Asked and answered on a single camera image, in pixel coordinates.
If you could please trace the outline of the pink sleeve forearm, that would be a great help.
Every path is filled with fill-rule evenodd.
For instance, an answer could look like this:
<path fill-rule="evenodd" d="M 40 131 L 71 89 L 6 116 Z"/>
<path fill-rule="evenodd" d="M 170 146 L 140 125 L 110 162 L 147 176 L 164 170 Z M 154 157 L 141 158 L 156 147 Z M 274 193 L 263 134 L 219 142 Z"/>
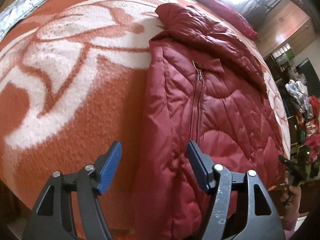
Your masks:
<path fill-rule="evenodd" d="M 290 217 L 286 216 L 282 219 L 282 225 L 283 225 L 286 240 L 289 240 L 292 237 L 292 235 L 295 233 L 295 227 L 297 224 L 298 217 L 299 217 L 299 213 L 295 213 Z"/>

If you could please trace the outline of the person's right hand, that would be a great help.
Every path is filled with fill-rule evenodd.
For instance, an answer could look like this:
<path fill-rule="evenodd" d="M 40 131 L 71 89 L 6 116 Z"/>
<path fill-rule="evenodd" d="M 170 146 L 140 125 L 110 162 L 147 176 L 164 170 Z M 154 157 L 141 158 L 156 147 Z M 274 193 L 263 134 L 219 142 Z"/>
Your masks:
<path fill-rule="evenodd" d="M 302 191 L 299 186 L 292 186 L 288 183 L 285 184 L 283 189 L 283 194 L 280 201 L 283 203 L 288 201 L 286 206 L 286 211 L 284 219 L 294 220 L 299 215 L 300 200 L 301 200 Z"/>

